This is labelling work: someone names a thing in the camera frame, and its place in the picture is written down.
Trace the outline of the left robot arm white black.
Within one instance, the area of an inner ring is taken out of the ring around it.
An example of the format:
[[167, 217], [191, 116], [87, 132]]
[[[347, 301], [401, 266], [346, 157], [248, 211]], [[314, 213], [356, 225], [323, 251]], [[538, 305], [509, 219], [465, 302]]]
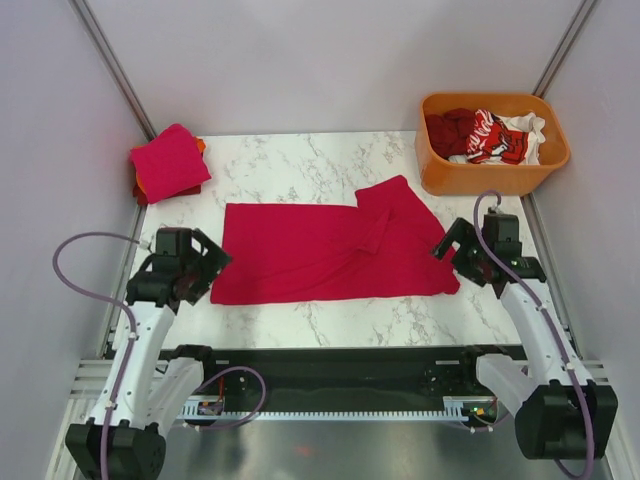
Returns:
[[158, 478], [166, 437], [183, 404], [195, 391], [211, 392], [220, 378], [218, 367], [207, 361], [211, 348], [188, 345], [172, 354], [156, 379], [162, 345], [180, 305], [198, 303], [230, 261], [199, 229], [160, 228], [128, 280], [124, 300], [109, 301], [128, 324], [98, 401], [65, 436], [85, 478]]

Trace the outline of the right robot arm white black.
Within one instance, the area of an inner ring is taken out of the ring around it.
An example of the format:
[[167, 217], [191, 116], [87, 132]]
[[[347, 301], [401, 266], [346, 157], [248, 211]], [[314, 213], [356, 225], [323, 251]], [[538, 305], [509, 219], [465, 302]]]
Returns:
[[519, 219], [489, 210], [482, 228], [456, 219], [432, 251], [456, 273], [489, 285], [511, 317], [527, 359], [500, 351], [458, 368], [467, 392], [488, 388], [513, 416], [516, 440], [528, 459], [603, 457], [618, 408], [609, 385], [596, 382], [558, 319], [540, 262], [522, 253]]

